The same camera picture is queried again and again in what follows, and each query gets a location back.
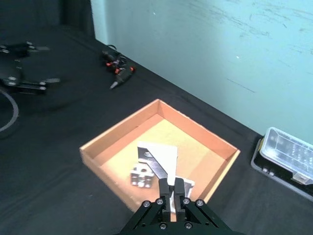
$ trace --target open box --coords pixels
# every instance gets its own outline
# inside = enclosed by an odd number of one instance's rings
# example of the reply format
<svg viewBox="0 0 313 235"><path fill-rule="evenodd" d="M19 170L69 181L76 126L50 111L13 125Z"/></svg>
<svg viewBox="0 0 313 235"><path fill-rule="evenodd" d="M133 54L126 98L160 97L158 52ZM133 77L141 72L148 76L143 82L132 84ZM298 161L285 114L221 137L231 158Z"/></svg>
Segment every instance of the open box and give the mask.
<svg viewBox="0 0 313 235"><path fill-rule="evenodd" d="M205 202L240 153L163 101L153 101L80 148L83 162L133 211L144 200L159 198L157 179L151 188L131 185L139 141L177 146L177 176L195 182L191 200Z"/></svg>

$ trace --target black table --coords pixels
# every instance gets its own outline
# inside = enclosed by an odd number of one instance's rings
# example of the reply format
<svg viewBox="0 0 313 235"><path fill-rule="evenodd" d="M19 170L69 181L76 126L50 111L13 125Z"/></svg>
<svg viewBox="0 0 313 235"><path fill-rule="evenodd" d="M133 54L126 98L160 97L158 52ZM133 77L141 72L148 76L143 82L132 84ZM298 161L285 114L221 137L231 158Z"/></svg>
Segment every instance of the black table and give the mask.
<svg viewBox="0 0 313 235"><path fill-rule="evenodd" d="M14 95L19 125L0 140L0 234L119 232L132 212L83 165L78 148L156 98L241 150L208 202L232 229L312 234L313 203L250 167L257 133L140 65L129 82L109 91L112 75L99 63L103 44L69 27L0 43L23 40L51 48L23 60L27 77L63 83L46 96Z"/></svg>

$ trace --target container lid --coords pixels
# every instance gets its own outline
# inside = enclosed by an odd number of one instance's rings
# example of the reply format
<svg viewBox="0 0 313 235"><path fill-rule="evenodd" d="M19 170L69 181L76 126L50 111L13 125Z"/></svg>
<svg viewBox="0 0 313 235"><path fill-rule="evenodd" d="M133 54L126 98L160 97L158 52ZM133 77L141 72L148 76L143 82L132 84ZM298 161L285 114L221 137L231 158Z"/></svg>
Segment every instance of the container lid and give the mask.
<svg viewBox="0 0 313 235"><path fill-rule="evenodd" d="M313 184L313 145L270 127L265 134L260 154L292 172L292 179L296 182Z"/></svg>

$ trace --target light blue wall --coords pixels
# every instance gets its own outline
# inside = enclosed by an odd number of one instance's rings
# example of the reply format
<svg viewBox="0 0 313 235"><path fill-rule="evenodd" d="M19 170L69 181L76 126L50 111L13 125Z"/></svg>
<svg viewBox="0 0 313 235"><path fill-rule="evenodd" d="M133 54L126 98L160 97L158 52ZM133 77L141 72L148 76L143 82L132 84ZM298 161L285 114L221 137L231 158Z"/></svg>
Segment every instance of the light blue wall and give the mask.
<svg viewBox="0 0 313 235"><path fill-rule="evenodd" d="M95 3L98 40L261 134L313 143L312 0Z"/></svg>

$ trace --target cable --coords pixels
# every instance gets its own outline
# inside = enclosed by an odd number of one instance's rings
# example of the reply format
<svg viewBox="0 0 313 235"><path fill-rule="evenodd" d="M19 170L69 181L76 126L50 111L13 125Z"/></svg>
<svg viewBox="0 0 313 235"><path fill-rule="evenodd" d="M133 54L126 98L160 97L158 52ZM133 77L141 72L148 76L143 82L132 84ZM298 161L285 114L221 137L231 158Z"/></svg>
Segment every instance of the cable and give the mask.
<svg viewBox="0 0 313 235"><path fill-rule="evenodd" d="M2 131L5 131L6 129L11 127L16 122L16 120L18 119L18 116L19 116L19 107L18 107L17 103L15 102L15 100L13 99L13 97L10 96L8 93L6 93L2 90L0 90L0 93L3 94L11 102L12 107L13 107L12 118L11 118L11 120L9 120L9 122L7 124L5 124L3 127L0 127L0 133L1 133Z"/></svg>

